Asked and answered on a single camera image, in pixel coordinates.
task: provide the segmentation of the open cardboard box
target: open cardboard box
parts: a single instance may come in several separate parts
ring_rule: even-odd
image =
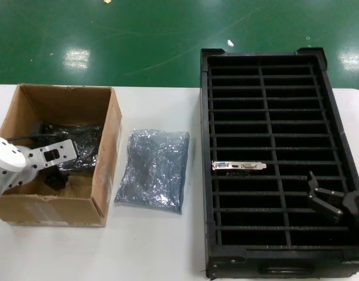
[[[56,191],[38,176],[4,192],[0,219],[13,225],[104,227],[114,179],[122,114],[112,88],[18,85],[0,136],[29,135],[32,125],[104,124],[95,172],[69,176],[66,188]]]

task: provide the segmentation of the white table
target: white table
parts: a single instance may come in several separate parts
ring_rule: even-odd
[[[0,126],[15,87],[0,85]],[[0,220],[0,281],[205,280],[199,89],[115,90],[124,130],[112,198],[132,129],[188,131],[183,215],[111,202],[106,228],[10,227]],[[359,91],[334,93],[359,173]],[[349,280],[359,281],[359,273]]]

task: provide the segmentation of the black cable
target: black cable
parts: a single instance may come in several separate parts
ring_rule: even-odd
[[[62,136],[56,135],[56,134],[53,134],[53,133],[36,133],[34,135],[28,135],[28,136],[16,136],[14,138],[9,138],[9,139],[6,139],[6,140],[8,142],[13,142],[13,141],[18,141],[20,139],[38,139],[38,138],[48,138],[48,137],[62,139]]]

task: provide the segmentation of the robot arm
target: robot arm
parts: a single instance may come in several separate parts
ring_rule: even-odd
[[[309,206],[329,220],[345,220],[359,245],[359,190],[348,193],[319,187],[313,172],[308,175]]]
[[[0,138],[0,196],[12,187],[34,180],[40,170],[76,158],[77,149],[70,139],[30,149]]]

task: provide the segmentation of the black tray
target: black tray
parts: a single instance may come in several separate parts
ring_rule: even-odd
[[[359,248],[347,226],[308,207],[320,187],[359,190],[322,48],[283,54],[201,51],[207,276],[348,277]],[[211,161],[264,162],[253,172]]]

